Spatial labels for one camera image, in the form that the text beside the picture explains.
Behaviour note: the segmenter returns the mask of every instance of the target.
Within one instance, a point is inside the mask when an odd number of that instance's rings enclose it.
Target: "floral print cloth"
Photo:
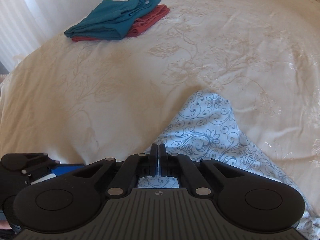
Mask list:
[[[298,186],[239,129],[230,101],[208,90],[191,95],[155,143],[167,153],[188,155],[193,161],[210,157],[237,168],[290,185],[300,192],[306,210],[297,230],[309,240],[320,237],[320,218]],[[139,187],[179,187],[173,177],[144,177]]]

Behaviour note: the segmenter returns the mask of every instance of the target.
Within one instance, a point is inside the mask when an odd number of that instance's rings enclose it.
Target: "red folded garment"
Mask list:
[[[170,9],[166,5],[157,5],[150,13],[146,14],[141,18],[137,18],[131,26],[126,37],[137,37],[153,24],[159,21],[162,17],[169,13]],[[100,39],[93,37],[74,36],[72,41],[99,41]]]

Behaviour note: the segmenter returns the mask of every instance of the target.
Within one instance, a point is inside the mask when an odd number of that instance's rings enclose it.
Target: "bed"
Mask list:
[[[0,147],[63,163],[143,152],[195,91],[230,100],[239,128],[320,213],[320,3],[162,0],[137,38],[62,33],[2,82]]]

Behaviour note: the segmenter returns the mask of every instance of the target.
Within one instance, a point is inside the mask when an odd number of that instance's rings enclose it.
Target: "folded clothes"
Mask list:
[[[157,5],[150,13],[146,14],[141,18],[137,18],[133,25],[131,26],[129,32],[126,37],[137,37],[148,28],[150,28],[153,24],[155,24],[158,20],[169,13],[170,9],[167,8],[166,5],[160,4]],[[98,41],[100,39],[94,37],[84,37],[84,36],[74,36],[72,40],[77,41]]]
[[[160,0],[103,0],[85,19],[65,31],[74,36],[121,40],[135,19],[151,12]]]

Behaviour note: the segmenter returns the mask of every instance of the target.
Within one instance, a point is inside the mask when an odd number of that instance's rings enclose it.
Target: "sheer curtain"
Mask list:
[[[0,61],[9,70],[102,0],[0,0]]]

